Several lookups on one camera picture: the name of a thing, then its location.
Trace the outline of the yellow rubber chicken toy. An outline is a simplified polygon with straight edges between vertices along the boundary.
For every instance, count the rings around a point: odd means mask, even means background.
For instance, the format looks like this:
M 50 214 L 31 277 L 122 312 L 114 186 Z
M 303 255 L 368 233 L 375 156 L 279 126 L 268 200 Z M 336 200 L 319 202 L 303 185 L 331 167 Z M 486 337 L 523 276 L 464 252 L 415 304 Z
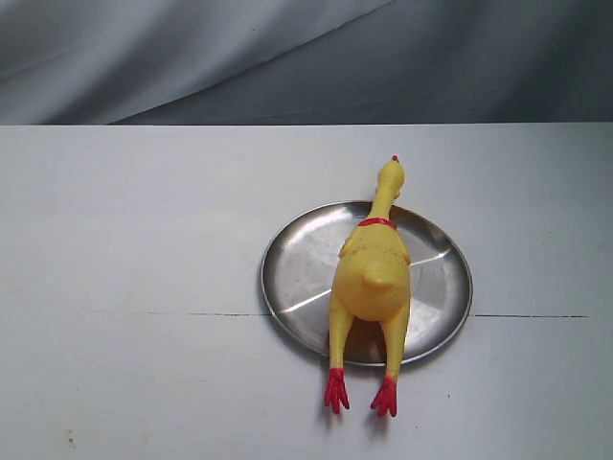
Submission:
M 390 213 L 405 174 L 394 155 L 379 171 L 369 214 L 345 240 L 329 301 L 329 379 L 324 404 L 334 414 L 350 407 L 344 353 L 354 319 L 377 323 L 384 336 L 385 376 L 371 409 L 397 415 L 397 380 L 408 330 L 411 258 Z

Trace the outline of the round stainless steel plate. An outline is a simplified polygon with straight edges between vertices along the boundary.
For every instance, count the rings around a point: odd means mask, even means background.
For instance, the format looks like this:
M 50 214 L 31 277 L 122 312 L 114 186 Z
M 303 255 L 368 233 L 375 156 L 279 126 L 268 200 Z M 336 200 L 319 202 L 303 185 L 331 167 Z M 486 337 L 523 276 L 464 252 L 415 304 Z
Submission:
M 261 300 L 279 329 L 305 350 L 329 354 L 329 294 L 338 253 L 368 201 L 326 204 L 285 225 L 263 253 Z M 416 362 L 451 342 L 468 318 L 473 283 L 457 244 L 435 223 L 400 207 L 391 211 L 412 263 L 411 311 L 402 361 Z

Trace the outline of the grey backdrop cloth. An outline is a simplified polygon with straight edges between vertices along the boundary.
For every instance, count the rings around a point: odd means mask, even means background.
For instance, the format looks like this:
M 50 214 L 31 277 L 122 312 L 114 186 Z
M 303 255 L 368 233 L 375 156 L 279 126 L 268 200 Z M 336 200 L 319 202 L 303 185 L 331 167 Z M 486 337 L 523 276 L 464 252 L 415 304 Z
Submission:
M 5 1 L 5 125 L 612 117 L 608 1 Z

